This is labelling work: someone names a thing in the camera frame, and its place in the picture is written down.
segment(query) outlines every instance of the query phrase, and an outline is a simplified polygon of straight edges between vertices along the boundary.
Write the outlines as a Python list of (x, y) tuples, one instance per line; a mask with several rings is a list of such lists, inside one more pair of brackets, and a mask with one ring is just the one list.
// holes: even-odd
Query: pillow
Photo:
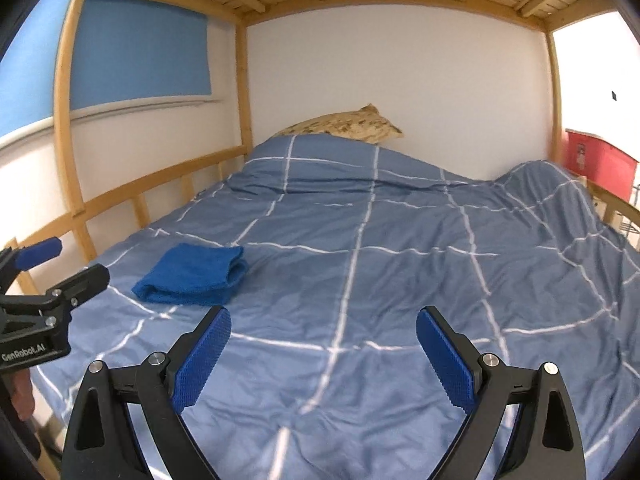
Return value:
[(274, 137), (323, 133), (346, 139), (363, 140), (369, 144), (378, 144), (384, 140), (404, 137), (404, 134), (388, 119), (381, 116), (378, 109), (372, 104), (353, 112), (323, 115), (294, 124), (280, 130)]

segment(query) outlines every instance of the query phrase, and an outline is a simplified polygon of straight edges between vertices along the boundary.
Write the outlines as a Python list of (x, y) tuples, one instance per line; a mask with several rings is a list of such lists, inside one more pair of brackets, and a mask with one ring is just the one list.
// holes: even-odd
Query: blue towel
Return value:
[(152, 303), (227, 304), (248, 268), (243, 252), (242, 247), (176, 245), (131, 291)]

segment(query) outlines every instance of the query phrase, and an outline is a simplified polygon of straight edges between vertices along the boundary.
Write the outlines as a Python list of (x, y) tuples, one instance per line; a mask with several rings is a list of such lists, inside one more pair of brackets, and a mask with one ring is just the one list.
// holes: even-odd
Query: white wall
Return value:
[[(207, 43), (213, 102), (123, 110), (72, 121), (72, 140), (86, 200), (140, 176), (184, 160), (240, 144), (235, 30), (209, 20)], [(217, 179), (215, 168), (194, 175), (196, 191)], [(21, 240), (65, 213), (51, 128), (0, 150), (0, 246)], [(152, 220), (181, 205), (180, 186), (146, 193)], [(98, 253), (137, 230), (132, 207), (123, 204), (88, 222)], [(44, 289), (82, 266), (71, 234), (63, 254), (33, 271)]]
[(405, 138), (389, 147), (494, 178), (546, 158), (552, 91), (540, 32), (458, 10), (323, 9), (248, 30), (255, 143), (373, 102)]
[(640, 160), (640, 45), (625, 21), (610, 12), (558, 30), (554, 39), (562, 125), (597, 134)]

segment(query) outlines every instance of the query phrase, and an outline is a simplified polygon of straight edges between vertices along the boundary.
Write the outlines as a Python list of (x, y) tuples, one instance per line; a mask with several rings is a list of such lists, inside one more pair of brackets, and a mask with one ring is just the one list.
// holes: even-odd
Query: red object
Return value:
[(596, 135), (575, 130), (566, 132), (564, 166), (628, 201), (638, 161)]

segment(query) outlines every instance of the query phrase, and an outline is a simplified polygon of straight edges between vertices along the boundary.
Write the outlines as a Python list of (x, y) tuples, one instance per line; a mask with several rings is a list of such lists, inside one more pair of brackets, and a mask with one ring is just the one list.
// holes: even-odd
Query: bolt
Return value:
[(93, 363), (91, 363), (89, 365), (89, 371), (92, 374), (96, 374), (98, 373), (100, 370), (102, 370), (102, 361), (94, 361)]
[(545, 363), (545, 372), (550, 375), (555, 375), (558, 373), (558, 367), (553, 363)]
[(500, 364), (500, 359), (497, 355), (494, 354), (484, 354), (482, 356), (482, 362), (484, 362), (484, 364), (486, 364), (487, 366), (494, 367)]
[(149, 364), (156, 366), (164, 363), (164, 354), (162, 352), (153, 352), (149, 356)]

